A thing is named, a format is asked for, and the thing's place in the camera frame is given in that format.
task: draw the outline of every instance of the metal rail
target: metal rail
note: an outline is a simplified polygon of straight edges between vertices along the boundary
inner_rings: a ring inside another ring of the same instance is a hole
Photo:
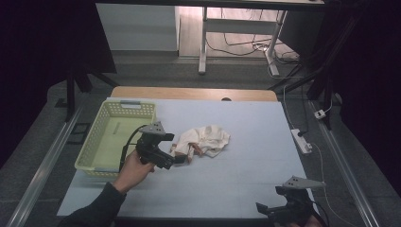
[[[45,183],[47,182],[48,176],[50,175],[54,164],[56,164],[60,153],[68,139],[69,134],[74,128],[77,119],[82,112],[83,107],[88,99],[88,94],[84,94],[82,101],[80,102],[77,110],[72,115],[69,122],[64,123],[59,134],[51,145],[49,151],[44,156],[44,160],[36,171],[35,176],[32,178],[29,186],[26,189],[24,196],[21,198],[20,202],[15,208],[14,213],[12,214],[8,227],[20,227],[24,226],[27,218],[29,217],[30,212],[35,205],[36,200],[39,198],[39,195],[44,188]]]
[[[309,101],[308,103],[313,113],[318,111],[316,110],[312,102]],[[323,133],[324,139],[326,140],[330,148],[331,153],[333,154],[334,160],[336,161],[340,169],[342,178],[347,184],[348,190],[356,202],[357,209],[359,210],[360,216],[365,222],[365,225],[367,227],[379,227],[380,224],[377,217],[375,216],[375,212],[372,209],[371,204],[367,200],[362,188],[360,188],[353,170],[348,164],[339,144],[337,143],[336,137],[334,136],[332,131],[329,131],[326,128],[322,121],[319,122],[319,127]]]

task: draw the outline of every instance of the white table surface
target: white table surface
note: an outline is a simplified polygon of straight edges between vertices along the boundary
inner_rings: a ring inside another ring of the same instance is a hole
[[[142,100],[156,103],[157,119],[166,132],[176,135],[172,142],[159,145],[163,151],[183,132],[212,124],[220,125],[231,138],[215,158],[194,156],[190,165],[156,167],[128,193],[119,217],[265,218],[255,203],[285,205],[275,186],[291,176],[305,178],[280,102]],[[91,203],[107,181],[113,179],[89,177],[78,170],[58,216]]]

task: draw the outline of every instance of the sleeve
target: sleeve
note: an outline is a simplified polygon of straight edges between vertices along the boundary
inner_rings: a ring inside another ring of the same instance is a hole
[[[118,192],[111,183],[106,183],[103,191],[90,205],[65,217],[59,227],[109,227],[125,198],[126,196]]]

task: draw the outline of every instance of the wall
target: wall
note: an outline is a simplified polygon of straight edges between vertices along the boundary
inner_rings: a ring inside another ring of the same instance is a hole
[[[111,50],[177,51],[178,7],[96,4]]]

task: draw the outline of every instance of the white cloth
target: white cloth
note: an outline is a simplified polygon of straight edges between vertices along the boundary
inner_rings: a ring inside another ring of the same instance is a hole
[[[217,125],[191,129],[184,132],[177,142],[177,146],[172,148],[172,155],[188,155],[188,161],[192,161],[194,147],[191,143],[197,144],[203,154],[210,157],[218,155],[225,145],[228,144],[230,135]]]

